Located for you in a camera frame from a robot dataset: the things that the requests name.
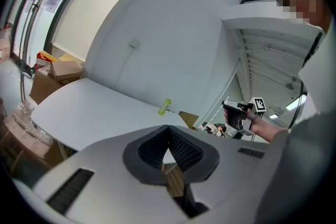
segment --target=floor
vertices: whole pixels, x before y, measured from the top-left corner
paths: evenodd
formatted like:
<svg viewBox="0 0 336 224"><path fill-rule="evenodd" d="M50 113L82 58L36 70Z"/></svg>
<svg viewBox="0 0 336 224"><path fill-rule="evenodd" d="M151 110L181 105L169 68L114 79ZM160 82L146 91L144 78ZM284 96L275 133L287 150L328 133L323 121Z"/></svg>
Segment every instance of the floor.
<svg viewBox="0 0 336 224"><path fill-rule="evenodd" d="M33 83L31 79L24 78L25 94L28 96ZM20 69L11 59L0 62L0 96L4 100L4 107L8 115L21 103Z"/></svg>

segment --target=ceiling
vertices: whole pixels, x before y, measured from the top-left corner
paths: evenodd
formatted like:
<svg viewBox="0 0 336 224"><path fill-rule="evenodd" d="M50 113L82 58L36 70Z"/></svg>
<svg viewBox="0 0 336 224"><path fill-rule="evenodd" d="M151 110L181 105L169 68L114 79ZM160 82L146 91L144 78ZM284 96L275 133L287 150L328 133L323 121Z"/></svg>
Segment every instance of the ceiling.
<svg viewBox="0 0 336 224"><path fill-rule="evenodd" d="M287 111L286 106L300 94L298 72L312 41L260 29L239 29L235 30L235 34L240 40L240 43L236 42L238 49L247 59L249 96L262 97L267 107L265 114L278 114L275 122L288 127L293 111ZM239 73L237 76L240 86L246 87L246 80L239 77Z"/></svg>

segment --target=white table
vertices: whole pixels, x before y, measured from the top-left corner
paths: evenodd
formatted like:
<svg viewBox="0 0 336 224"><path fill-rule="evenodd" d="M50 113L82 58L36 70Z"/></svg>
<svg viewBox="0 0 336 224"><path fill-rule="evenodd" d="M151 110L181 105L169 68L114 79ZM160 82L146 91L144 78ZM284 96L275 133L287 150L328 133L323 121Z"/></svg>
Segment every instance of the white table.
<svg viewBox="0 0 336 224"><path fill-rule="evenodd" d="M80 151L99 140L157 125L187 127L181 117L89 79L60 88L32 112L32 121L57 141ZM168 151L164 163L175 163Z"/></svg>

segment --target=yellow marker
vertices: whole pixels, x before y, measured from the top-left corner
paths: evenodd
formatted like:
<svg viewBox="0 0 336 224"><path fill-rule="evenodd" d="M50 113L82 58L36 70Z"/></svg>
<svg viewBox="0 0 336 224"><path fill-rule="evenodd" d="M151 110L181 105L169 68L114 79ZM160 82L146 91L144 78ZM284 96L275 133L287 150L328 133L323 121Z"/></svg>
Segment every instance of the yellow marker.
<svg viewBox="0 0 336 224"><path fill-rule="evenodd" d="M163 103L163 106L159 109L159 114L163 116L168 107L172 104L172 100L166 99Z"/></svg>

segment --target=ceiling light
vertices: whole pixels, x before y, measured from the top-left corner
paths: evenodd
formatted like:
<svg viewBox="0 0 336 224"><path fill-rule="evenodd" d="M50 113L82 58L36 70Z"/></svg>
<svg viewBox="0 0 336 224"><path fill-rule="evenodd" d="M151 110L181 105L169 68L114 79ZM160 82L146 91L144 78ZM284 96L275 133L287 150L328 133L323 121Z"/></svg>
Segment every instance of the ceiling light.
<svg viewBox="0 0 336 224"><path fill-rule="evenodd" d="M301 99L301 103L299 104L300 97L296 98L293 102L291 102L288 106L286 106L287 110L292 110L294 108L297 108L299 105L302 105L305 103L307 96L303 94Z"/></svg>

